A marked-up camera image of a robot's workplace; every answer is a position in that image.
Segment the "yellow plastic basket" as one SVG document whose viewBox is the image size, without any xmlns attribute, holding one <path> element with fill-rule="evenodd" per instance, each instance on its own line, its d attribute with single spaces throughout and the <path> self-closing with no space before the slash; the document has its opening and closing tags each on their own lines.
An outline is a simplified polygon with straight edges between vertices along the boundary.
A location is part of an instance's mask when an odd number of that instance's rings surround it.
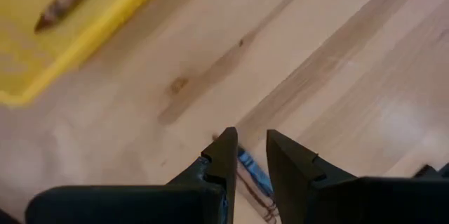
<svg viewBox="0 0 449 224">
<path fill-rule="evenodd" d="M 96 51 L 146 0 L 83 0 L 60 24 L 36 34 L 39 13 L 50 1 L 0 0 L 0 103 L 33 100 Z"/>
</svg>

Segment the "blue crayon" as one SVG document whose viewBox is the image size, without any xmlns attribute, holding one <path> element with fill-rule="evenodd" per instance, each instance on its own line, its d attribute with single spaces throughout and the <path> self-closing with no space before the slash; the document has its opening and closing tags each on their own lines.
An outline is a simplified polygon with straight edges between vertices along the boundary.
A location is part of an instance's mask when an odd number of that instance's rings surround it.
<svg viewBox="0 0 449 224">
<path fill-rule="evenodd" d="M 274 191 L 269 176 L 262 170 L 258 163 L 253 159 L 249 152 L 240 145 L 237 153 L 238 160 L 249 172 L 253 182 L 258 186 L 262 193 L 269 198 L 274 198 Z"/>
</svg>

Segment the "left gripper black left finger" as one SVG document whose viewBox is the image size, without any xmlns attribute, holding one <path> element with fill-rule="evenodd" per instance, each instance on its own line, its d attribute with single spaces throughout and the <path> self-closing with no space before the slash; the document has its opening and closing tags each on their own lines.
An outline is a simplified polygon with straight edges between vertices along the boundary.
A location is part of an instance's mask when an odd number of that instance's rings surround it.
<svg viewBox="0 0 449 224">
<path fill-rule="evenodd" d="M 165 185 L 51 188 L 31 200 L 26 224 L 233 224 L 237 143 L 226 128 Z"/>
</svg>

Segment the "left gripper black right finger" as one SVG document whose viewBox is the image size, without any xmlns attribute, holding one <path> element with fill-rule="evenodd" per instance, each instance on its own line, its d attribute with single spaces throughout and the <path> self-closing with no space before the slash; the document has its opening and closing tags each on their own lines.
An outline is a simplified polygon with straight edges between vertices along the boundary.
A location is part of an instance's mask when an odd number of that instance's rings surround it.
<svg viewBox="0 0 449 224">
<path fill-rule="evenodd" d="M 449 163 L 356 177 L 274 129 L 266 152 L 282 224 L 449 224 Z"/>
</svg>

